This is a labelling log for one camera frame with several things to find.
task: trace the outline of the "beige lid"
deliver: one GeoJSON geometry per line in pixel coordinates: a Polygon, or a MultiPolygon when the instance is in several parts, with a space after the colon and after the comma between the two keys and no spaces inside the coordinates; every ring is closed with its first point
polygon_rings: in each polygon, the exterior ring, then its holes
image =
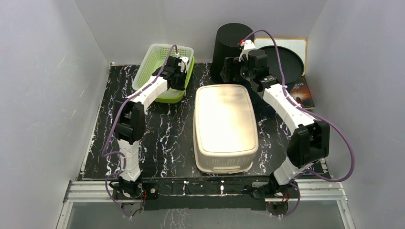
{"type": "Polygon", "coordinates": [[[202,153],[250,153],[258,149],[252,102],[241,85],[200,87],[194,119],[202,153]]]}

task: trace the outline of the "whiteboard with wooden edge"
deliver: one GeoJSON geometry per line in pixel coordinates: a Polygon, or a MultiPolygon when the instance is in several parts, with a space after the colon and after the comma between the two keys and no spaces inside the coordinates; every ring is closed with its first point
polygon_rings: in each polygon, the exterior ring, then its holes
{"type": "MultiPolygon", "coordinates": [[[[295,52],[302,60],[304,63],[304,73],[302,75],[305,75],[306,72],[306,57],[307,57],[307,40],[305,39],[286,39],[286,38],[275,38],[277,46],[284,47],[287,49],[292,50],[295,52]]],[[[273,41],[271,38],[255,38],[255,46],[257,49],[265,47],[265,46],[274,46],[273,41]]]]}

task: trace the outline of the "book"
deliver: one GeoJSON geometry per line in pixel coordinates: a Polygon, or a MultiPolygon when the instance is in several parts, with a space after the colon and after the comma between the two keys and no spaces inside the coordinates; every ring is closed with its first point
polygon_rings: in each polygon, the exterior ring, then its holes
{"type": "Polygon", "coordinates": [[[309,91],[307,81],[302,76],[295,82],[287,84],[287,91],[291,97],[301,104],[301,107],[306,110],[314,109],[314,101],[312,100],[311,92],[309,91]]]}

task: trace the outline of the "plastic container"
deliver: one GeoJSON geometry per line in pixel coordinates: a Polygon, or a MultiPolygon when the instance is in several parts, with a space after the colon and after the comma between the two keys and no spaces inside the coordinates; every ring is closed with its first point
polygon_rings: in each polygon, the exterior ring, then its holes
{"type": "MultiPolygon", "coordinates": [[[[171,45],[170,44],[153,44],[149,47],[148,52],[146,52],[145,57],[138,69],[137,75],[135,76],[132,87],[135,90],[141,88],[152,76],[152,73],[159,67],[163,65],[166,59],[167,53],[169,53],[171,45]]],[[[187,78],[185,87],[187,88],[188,82],[191,77],[192,69],[194,67],[194,50],[192,48],[177,46],[180,56],[186,56],[191,61],[187,65],[187,78]]],[[[175,56],[176,50],[173,49],[171,56],[175,56]]],[[[169,89],[168,91],[162,93],[155,101],[160,103],[173,104],[179,102],[184,96],[184,91],[169,89]]]]}
{"type": "Polygon", "coordinates": [[[196,164],[205,173],[238,173],[252,167],[259,147],[255,113],[245,87],[200,87],[195,98],[196,164]]]}

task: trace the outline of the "green basket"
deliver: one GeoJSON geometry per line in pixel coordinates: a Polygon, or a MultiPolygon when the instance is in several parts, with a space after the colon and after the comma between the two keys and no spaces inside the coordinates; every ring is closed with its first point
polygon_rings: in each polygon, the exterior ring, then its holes
{"type": "MultiPolygon", "coordinates": [[[[151,45],[148,49],[148,52],[145,55],[145,58],[142,61],[141,66],[135,76],[134,82],[132,83],[132,87],[135,90],[138,90],[142,87],[152,76],[152,73],[159,67],[163,65],[163,62],[169,53],[171,45],[168,44],[154,44],[151,45]]],[[[186,76],[186,83],[185,88],[190,81],[190,77],[192,74],[192,70],[194,67],[194,50],[192,48],[184,47],[184,46],[177,46],[178,52],[181,56],[188,57],[191,61],[188,64],[188,71],[186,76]]],[[[160,103],[168,103],[174,104],[179,102],[183,96],[185,91],[178,91],[174,89],[169,89],[168,91],[162,93],[155,101],[160,103]]]]}

